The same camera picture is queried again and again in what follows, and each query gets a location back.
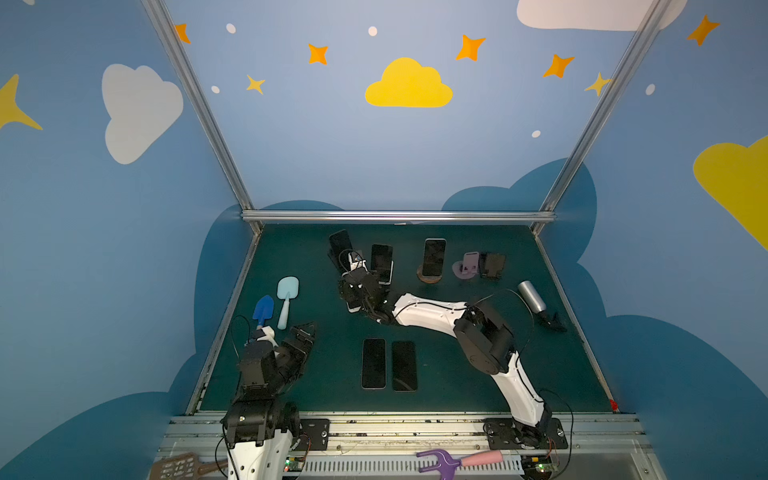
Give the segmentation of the purple round phone stand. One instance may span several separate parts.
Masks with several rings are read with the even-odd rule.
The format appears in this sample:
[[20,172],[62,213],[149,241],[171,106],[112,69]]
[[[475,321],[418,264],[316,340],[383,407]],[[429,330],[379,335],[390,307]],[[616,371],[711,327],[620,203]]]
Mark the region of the purple round phone stand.
[[460,280],[470,280],[478,274],[480,253],[466,252],[463,258],[452,265],[454,275]]

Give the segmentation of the small black phone stand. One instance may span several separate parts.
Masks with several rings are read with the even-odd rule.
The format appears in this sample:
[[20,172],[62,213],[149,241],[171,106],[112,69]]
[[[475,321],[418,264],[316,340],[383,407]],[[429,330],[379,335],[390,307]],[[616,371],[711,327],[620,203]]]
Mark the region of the small black phone stand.
[[506,266],[506,256],[495,252],[482,252],[479,258],[479,273],[482,278],[500,280]]

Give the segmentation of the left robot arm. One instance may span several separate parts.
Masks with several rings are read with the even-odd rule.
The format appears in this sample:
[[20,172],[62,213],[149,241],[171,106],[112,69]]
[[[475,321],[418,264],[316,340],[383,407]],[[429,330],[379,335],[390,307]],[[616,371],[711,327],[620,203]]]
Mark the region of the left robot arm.
[[255,330],[238,362],[239,383],[222,419],[228,479],[280,479],[301,436],[300,415],[282,395],[303,375],[316,340],[314,322],[295,325],[282,342]]

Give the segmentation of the purple phone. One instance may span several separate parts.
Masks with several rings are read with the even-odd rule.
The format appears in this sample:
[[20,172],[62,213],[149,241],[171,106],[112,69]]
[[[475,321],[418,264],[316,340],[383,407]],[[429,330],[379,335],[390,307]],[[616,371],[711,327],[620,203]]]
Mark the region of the purple phone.
[[361,386],[365,390],[384,389],[386,387],[386,341],[384,339],[365,339],[362,349]]

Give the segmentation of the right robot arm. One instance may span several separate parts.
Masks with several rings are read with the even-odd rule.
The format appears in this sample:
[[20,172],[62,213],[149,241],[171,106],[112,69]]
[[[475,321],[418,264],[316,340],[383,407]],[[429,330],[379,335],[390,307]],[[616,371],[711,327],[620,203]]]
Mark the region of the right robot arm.
[[489,375],[506,400],[512,417],[512,441],[524,448],[543,448],[565,431],[536,391],[521,361],[515,338],[499,316],[477,303],[446,302],[410,293],[392,302],[376,275],[360,266],[344,273],[338,284],[343,300],[360,307],[382,325],[420,327],[457,340],[468,362]]

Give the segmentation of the white framed phone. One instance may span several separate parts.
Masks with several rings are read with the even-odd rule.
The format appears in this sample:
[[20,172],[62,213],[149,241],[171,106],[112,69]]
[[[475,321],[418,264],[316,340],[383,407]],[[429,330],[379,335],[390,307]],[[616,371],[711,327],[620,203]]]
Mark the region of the white framed phone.
[[354,292],[348,293],[345,297],[347,310],[349,313],[357,313],[362,309],[362,303],[358,295]]

